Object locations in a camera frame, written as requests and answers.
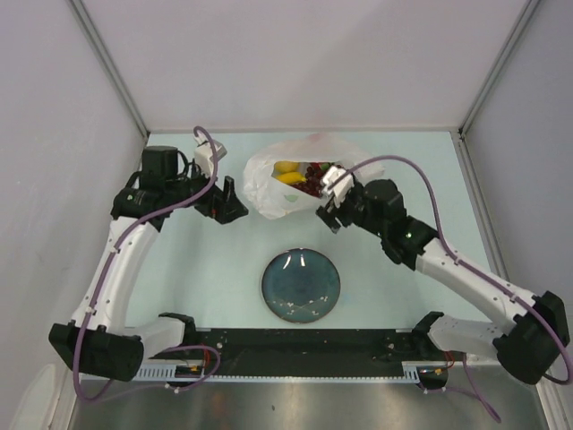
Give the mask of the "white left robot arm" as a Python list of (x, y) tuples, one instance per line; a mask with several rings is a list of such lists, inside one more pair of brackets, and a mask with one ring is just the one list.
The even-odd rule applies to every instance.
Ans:
[(129, 328), (126, 314), (141, 266), (174, 210), (193, 207), (220, 225), (247, 215), (232, 177), (215, 184), (226, 154), (220, 142), (206, 139), (192, 159), (172, 146), (143, 150), (140, 168), (113, 200), (106, 247), (83, 300), (69, 322), (54, 324), (48, 334), (75, 375), (129, 382), (147, 358), (168, 349), (180, 358), (196, 351), (193, 318), (163, 313)]

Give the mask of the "white plastic bag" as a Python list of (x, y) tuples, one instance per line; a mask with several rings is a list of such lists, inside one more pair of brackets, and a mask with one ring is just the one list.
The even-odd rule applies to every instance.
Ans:
[(371, 156), (357, 144), (331, 133), (314, 133), (304, 138), (274, 143), (259, 150), (247, 161), (244, 195), (267, 219), (279, 219), (297, 211), (315, 209), (321, 204), (320, 194), (308, 194), (278, 181), (276, 163), (297, 162), (298, 171), (304, 174), (312, 163), (334, 163), (351, 168)]

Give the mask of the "blue ceramic plate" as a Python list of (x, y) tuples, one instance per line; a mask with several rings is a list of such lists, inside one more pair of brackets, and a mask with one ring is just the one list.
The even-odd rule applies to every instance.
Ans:
[(341, 278), (324, 254), (294, 248), (275, 256), (261, 275), (261, 295), (268, 309), (283, 321), (315, 323), (337, 305)]

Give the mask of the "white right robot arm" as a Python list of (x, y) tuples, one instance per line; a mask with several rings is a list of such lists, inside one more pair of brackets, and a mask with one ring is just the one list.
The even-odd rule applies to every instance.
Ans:
[(517, 287), (466, 262), (443, 244), (435, 228), (407, 214), (395, 183), (362, 185), (353, 176), (322, 178), (328, 201), (317, 216), (333, 231), (355, 225), (375, 235), (395, 264), (404, 264), (454, 291), (488, 317), (488, 322), (427, 314), (413, 337), (415, 353), (434, 359), (442, 351), (496, 359), (514, 378), (535, 385), (547, 375), (570, 341), (563, 301)]

